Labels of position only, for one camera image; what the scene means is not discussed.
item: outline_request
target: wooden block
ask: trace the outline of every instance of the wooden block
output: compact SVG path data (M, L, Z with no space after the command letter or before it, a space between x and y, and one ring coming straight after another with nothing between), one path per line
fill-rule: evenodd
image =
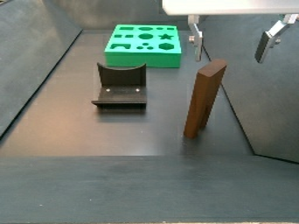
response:
M215 59L197 72L183 132L188 138L195 138L199 129L207 125L225 68L227 61L224 59Z

